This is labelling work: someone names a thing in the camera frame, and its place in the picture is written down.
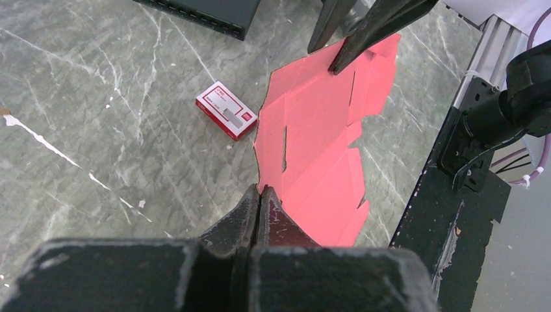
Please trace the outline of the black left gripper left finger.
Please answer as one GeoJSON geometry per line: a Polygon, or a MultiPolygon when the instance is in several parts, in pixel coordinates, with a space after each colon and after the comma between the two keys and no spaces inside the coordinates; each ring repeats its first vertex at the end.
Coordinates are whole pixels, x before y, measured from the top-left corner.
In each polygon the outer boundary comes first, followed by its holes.
{"type": "Polygon", "coordinates": [[[250,185],[235,208],[199,236],[206,249],[229,257],[240,247],[248,248],[255,233],[260,198],[256,184],[250,185]]]}

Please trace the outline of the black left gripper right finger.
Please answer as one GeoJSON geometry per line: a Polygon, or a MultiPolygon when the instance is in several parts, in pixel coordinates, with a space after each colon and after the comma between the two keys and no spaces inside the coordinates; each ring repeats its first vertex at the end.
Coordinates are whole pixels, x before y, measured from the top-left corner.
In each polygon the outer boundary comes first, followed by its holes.
{"type": "Polygon", "coordinates": [[[257,245],[319,247],[284,211],[273,187],[265,186],[259,207],[257,245]]]}

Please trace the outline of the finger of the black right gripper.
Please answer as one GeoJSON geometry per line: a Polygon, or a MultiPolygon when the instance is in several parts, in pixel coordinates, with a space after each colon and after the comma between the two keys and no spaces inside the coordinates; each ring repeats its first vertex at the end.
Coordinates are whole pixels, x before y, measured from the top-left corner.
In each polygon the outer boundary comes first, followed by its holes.
{"type": "Polygon", "coordinates": [[[329,72],[338,75],[368,48],[424,17],[436,4],[437,0],[375,1],[356,30],[345,38],[329,72]]]}
{"type": "Polygon", "coordinates": [[[326,0],[307,46],[308,54],[322,49],[345,20],[356,0],[326,0]]]}

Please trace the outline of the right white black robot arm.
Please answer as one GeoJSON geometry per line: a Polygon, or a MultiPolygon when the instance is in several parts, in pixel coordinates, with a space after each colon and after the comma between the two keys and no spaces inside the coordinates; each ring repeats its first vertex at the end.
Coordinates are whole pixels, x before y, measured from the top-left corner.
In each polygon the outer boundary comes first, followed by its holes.
{"type": "MultiPolygon", "coordinates": [[[[441,168],[452,176],[452,188],[467,185],[467,173],[488,153],[509,146],[524,135],[550,134],[550,42],[534,44],[540,26],[550,17],[549,1],[491,1],[514,25],[531,25],[524,52],[508,62],[506,88],[462,111],[446,141],[441,168]]],[[[346,37],[328,70],[338,75],[367,49],[427,15],[434,1],[376,1],[346,37]]]]}

